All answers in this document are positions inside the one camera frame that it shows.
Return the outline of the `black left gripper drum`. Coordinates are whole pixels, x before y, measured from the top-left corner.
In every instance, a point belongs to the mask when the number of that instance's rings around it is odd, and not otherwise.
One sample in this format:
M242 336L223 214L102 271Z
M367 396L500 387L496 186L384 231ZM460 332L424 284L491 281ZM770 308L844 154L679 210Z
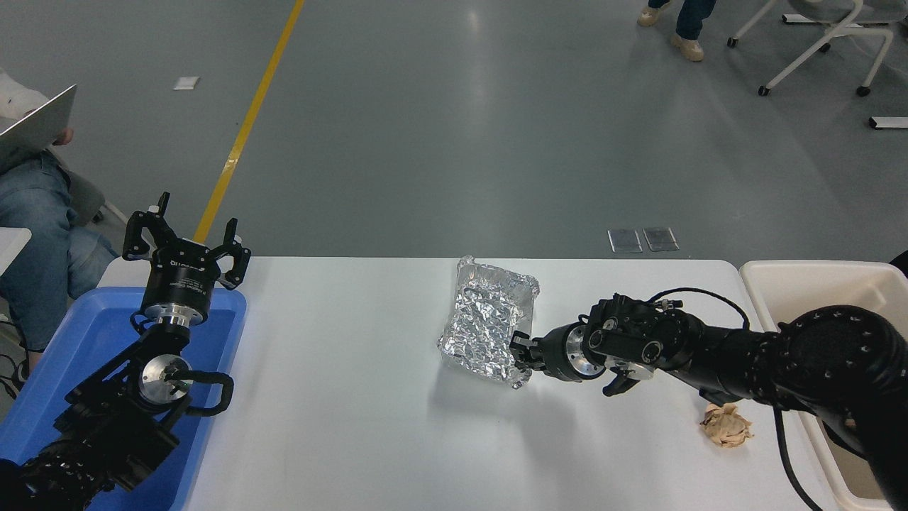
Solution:
M161 317L166 309L188 309L186 317L207 317L218 269L208 249L187 239L161 245L150 256L150 276L140 310Z

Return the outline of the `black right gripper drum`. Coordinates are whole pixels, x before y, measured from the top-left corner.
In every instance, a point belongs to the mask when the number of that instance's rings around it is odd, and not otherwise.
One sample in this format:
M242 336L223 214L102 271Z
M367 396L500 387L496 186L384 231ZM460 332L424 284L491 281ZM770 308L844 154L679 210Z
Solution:
M568 334L573 329L574 324L565 324L545 336L533 337L531 339L532 370L561 381L574 381L574 370L570 365L565 348Z

